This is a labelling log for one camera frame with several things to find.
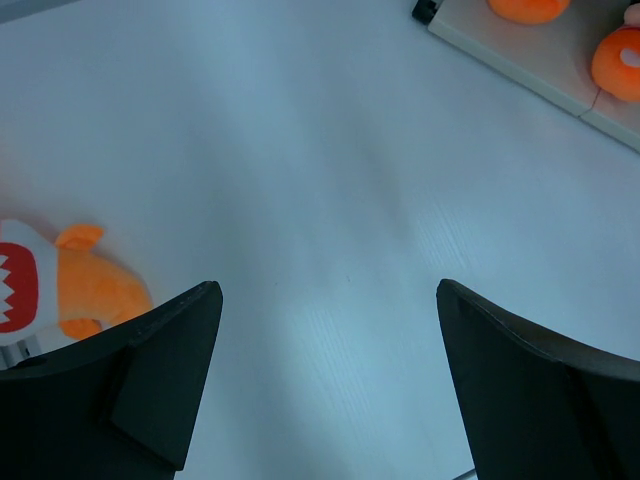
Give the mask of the orange plush on shelf middle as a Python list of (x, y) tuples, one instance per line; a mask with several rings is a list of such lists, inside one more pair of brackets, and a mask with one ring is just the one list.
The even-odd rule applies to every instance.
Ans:
[(639, 102), (639, 2), (631, 1), (623, 24), (598, 45), (591, 76), (603, 91), (627, 103)]

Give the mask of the orange plush on shelf left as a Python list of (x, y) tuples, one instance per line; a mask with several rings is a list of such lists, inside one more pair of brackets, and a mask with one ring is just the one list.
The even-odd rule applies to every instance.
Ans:
[(570, 5), (570, 0), (488, 0), (491, 10), (503, 19), (539, 25), (553, 21)]

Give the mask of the orange plush on shelf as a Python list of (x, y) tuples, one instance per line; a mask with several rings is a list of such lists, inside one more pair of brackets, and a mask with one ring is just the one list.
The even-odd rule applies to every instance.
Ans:
[(627, 103), (639, 102), (639, 2), (631, 1), (623, 24), (598, 45), (591, 76), (603, 91)]
[(491, 10), (503, 19), (539, 25), (553, 21), (570, 5), (570, 0), (488, 0)]

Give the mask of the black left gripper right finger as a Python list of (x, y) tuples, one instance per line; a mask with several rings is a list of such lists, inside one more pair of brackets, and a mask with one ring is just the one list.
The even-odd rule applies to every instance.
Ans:
[(437, 310), (480, 479), (636, 479), (639, 363), (440, 281)]

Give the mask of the beige three-tier shelf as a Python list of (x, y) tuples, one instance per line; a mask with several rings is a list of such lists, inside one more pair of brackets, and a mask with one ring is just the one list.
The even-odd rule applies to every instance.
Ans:
[(412, 17), (597, 130), (639, 149), (639, 104), (615, 98), (592, 79), (598, 44), (623, 26), (631, 1), (568, 1), (538, 25), (499, 16), (488, 1), (418, 1)]

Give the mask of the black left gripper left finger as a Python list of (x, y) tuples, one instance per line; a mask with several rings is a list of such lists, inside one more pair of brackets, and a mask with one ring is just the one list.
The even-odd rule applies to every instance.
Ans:
[(152, 311), (1, 373), (4, 479), (172, 479), (183, 470), (223, 294)]

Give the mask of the orange shark plush lower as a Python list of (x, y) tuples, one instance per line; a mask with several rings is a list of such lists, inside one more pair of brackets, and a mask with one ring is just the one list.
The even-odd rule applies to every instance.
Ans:
[(3, 347), (54, 326), (84, 340), (152, 309), (142, 280), (92, 252), (103, 235), (76, 224), (51, 242), (21, 221), (1, 221)]

